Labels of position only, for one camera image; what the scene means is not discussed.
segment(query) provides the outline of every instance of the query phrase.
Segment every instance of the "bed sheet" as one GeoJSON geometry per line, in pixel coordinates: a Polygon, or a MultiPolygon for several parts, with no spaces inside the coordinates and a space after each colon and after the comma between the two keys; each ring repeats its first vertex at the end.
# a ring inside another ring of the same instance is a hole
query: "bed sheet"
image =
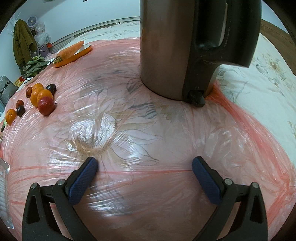
{"type": "MultiPolygon", "coordinates": [[[[101,28],[82,34],[65,46],[84,40],[114,40],[139,37],[140,23],[101,28]]],[[[282,145],[296,164],[296,77],[287,63],[262,34],[249,68],[222,65],[217,80],[233,103],[252,114],[282,145]]]]}

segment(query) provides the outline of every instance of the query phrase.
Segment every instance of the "blue gripper pad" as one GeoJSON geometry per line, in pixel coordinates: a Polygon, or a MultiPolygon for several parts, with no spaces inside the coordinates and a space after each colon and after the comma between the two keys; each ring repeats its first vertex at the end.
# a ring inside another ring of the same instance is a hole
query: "blue gripper pad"
{"type": "Polygon", "coordinates": [[[192,162],[192,170],[210,202],[219,205],[221,202],[221,191],[209,173],[211,171],[210,167],[201,157],[196,157],[192,162]]]}
{"type": "Polygon", "coordinates": [[[71,173],[65,187],[68,201],[71,205],[76,205],[80,202],[97,170],[98,161],[93,157],[88,157],[78,170],[71,173]]]}

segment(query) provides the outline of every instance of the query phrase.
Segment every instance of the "gray bag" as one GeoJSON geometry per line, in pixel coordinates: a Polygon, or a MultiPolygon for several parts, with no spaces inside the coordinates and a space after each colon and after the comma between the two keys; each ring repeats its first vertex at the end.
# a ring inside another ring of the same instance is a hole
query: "gray bag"
{"type": "Polygon", "coordinates": [[[7,104],[10,97],[15,94],[18,87],[15,86],[6,76],[0,77],[0,100],[4,105],[7,104]]]}

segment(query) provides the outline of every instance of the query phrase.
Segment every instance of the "orange carrot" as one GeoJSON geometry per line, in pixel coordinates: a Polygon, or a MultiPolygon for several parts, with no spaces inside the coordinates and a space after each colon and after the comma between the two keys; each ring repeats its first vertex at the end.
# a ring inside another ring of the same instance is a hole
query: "orange carrot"
{"type": "Polygon", "coordinates": [[[83,46],[83,44],[84,44],[84,41],[80,41],[76,44],[71,45],[66,49],[63,49],[57,54],[56,59],[53,61],[53,63],[57,64],[58,62],[61,62],[67,58],[70,58],[83,46]]]}

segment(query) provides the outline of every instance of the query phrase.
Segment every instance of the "electric kettle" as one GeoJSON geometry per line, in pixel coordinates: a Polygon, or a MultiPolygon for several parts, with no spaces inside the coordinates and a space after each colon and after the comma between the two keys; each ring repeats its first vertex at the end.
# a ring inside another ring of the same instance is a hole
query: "electric kettle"
{"type": "Polygon", "coordinates": [[[221,64],[249,67],[260,23],[261,0],[141,0],[142,82],[202,107],[221,64]]]}

